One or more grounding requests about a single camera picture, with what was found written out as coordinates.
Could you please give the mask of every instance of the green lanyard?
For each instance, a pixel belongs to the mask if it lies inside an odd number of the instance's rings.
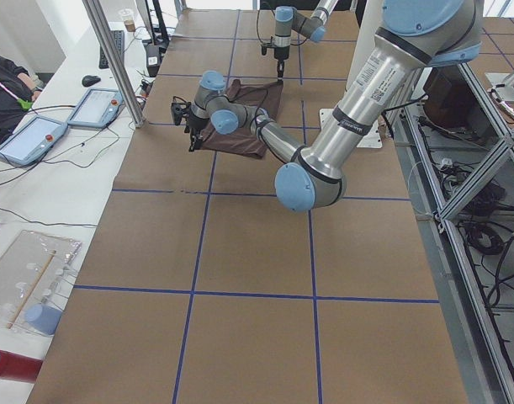
[[[19,98],[17,95],[12,93],[4,84],[0,82],[0,88],[4,90],[6,93],[8,93],[12,98],[15,98],[15,100],[18,102],[18,104],[21,106],[23,111],[28,111],[32,108],[32,101],[26,101],[22,98]]]

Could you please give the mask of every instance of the person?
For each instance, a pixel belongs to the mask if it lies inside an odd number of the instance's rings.
[[[18,98],[35,101],[41,92],[27,70],[13,61],[0,56],[0,144],[5,141],[27,113],[18,101],[3,86]]]

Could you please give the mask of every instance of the blue cup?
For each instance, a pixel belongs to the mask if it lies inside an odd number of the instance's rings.
[[[55,307],[38,303],[31,306],[24,313],[24,319],[38,331],[47,335],[53,335],[58,326],[58,321],[61,319],[61,315],[62,311]]]

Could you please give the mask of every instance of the wooden stick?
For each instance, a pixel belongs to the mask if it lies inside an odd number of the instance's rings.
[[[17,308],[17,310],[13,314],[13,317],[10,318],[10,320],[6,324],[6,328],[7,329],[12,328],[13,324],[18,319],[19,314],[23,310],[24,305],[27,304],[27,301],[29,300],[30,295],[32,295],[32,292],[34,292],[34,289],[36,289],[36,286],[38,286],[38,283],[40,282],[41,277],[44,276],[45,271],[49,268],[49,266],[51,264],[51,261],[53,261],[53,258],[55,257],[55,255],[56,255],[56,250],[51,251],[51,255],[47,259],[47,262],[44,264],[44,266],[42,267],[42,269],[38,273],[38,276],[34,280],[34,283],[30,286],[29,290],[27,291],[27,294],[23,297],[23,301],[21,302],[21,304],[19,305],[19,307]]]

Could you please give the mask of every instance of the white table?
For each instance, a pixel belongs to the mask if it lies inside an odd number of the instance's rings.
[[[111,29],[123,29],[123,25],[114,23],[111,24]],[[143,29],[138,30],[137,36],[144,33]],[[131,84],[136,90],[142,79],[141,73],[146,72],[146,54],[140,40],[133,40],[132,33],[126,32],[125,35],[125,66]],[[87,90],[81,84],[82,77],[87,74],[101,77],[101,82],[95,84],[95,88],[117,88],[110,69],[100,70],[98,68],[98,47],[96,36],[90,29],[83,35],[58,72],[49,81],[44,92],[34,104],[34,108],[63,104],[75,105]],[[40,114],[63,121],[67,119],[70,112],[70,109],[47,109],[40,111]],[[25,117],[22,124],[32,116],[34,114]],[[23,177],[0,186],[0,206],[35,221],[98,224],[109,197],[114,176],[119,171],[133,135],[133,122],[126,109],[122,111],[110,129],[117,135],[104,130],[86,142],[86,139],[97,133],[96,130],[70,129],[55,144],[46,158],[85,142],[84,146],[76,147],[53,161],[64,159],[80,165],[87,165],[102,148],[116,141],[117,137],[119,139],[88,168],[75,167],[67,162],[54,165],[39,164]],[[0,170],[4,168],[9,168],[9,165],[0,160]],[[18,168],[0,173],[0,183],[17,176],[22,171],[23,169]],[[95,232],[95,228],[92,227],[46,227],[29,224],[2,211],[0,211],[0,224],[0,257],[22,230],[39,231],[82,242],[81,250],[72,263],[75,269],[81,267]],[[0,328],[0,349],[17,354],[44,358],[50,341],[51,339],[48,337]],[[0,403],[25,403],[32,386],[28,383],[0,380]]]

